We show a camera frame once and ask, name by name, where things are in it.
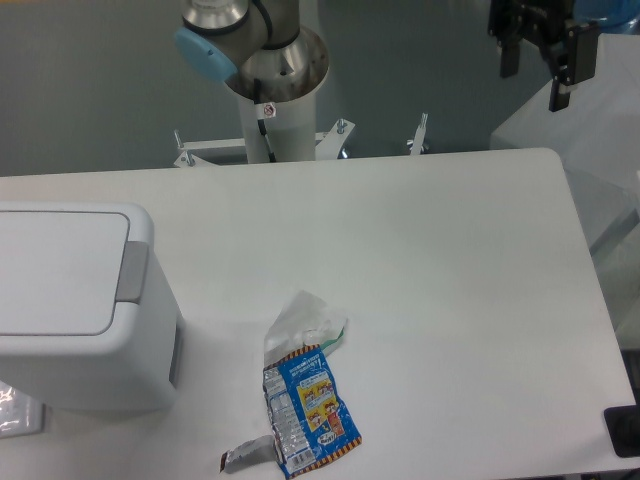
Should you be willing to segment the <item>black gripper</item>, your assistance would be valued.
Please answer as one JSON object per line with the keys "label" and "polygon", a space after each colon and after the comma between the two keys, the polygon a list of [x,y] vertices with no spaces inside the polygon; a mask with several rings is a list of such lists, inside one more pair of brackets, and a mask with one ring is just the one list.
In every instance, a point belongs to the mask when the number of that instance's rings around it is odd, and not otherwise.
{"label": "black gripper", "polygon": [[549,110],[569,106],[571,93],[579,83],[594,77],[597,63],[599,25],[575,23],[574,1],[491,1],[487,32],[500,48],[500,76],[513,77],[519,71],[520,43],[533,45],[547,59],[551,57],[552,84]]}

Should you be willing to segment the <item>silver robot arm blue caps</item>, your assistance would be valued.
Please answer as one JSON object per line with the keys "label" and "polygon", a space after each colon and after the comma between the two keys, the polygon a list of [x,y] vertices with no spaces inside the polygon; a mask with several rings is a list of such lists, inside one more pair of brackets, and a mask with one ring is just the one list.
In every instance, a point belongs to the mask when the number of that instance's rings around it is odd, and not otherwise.
{"label": "silver robot arm blue caps", "polygon": [[[326,46],[301,25],[296,1],[184,1],[181,17],[174,42],[183,59],[255,104],[297,100],[327,76]],[[578,21],[571,1],[493,1],[487,32],[503,78],[517,74],[521,42],[538,49],[551,76],[552,112],[567,108],[574,88],[595,75],[600,26]]]}

